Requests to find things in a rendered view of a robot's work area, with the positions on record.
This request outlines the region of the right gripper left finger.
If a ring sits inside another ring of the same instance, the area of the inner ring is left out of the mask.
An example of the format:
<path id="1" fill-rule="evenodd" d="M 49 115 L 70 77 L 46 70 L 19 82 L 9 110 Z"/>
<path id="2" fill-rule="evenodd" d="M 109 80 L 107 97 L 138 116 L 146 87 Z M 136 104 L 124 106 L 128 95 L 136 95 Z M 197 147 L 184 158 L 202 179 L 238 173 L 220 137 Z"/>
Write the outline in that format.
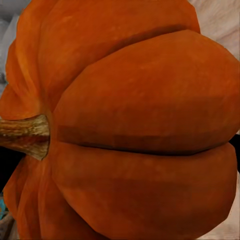
<path id="1" fill-rule="evenodd" d="M 0 147 L 0 193 L 3 191 L 24 154 L 24 152 Z"/>

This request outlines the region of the pumpkin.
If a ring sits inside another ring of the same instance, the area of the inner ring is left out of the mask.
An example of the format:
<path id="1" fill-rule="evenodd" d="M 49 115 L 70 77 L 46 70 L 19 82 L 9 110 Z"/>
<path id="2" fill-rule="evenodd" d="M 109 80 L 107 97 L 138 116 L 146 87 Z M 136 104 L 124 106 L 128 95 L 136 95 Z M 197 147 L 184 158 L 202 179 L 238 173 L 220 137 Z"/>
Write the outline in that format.
<path id="1" fill-rule="evenodd" d="M 196 240 L 228 218 L 240 61 L 188 0 L 32 0 L 5 71 L 18 240 Z"/>

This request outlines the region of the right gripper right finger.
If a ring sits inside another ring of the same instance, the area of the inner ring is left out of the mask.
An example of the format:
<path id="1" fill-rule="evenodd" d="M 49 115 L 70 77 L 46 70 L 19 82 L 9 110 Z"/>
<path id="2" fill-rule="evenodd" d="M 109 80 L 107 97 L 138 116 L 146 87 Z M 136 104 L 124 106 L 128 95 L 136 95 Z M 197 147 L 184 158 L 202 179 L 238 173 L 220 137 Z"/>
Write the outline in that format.
<path id="1" fill-rule="evenodd" d="M 240 135 L 236 134 L 230 141 L 236 151 L 236 157 L 237 157 L 237 171 L 240 173 Z"/>

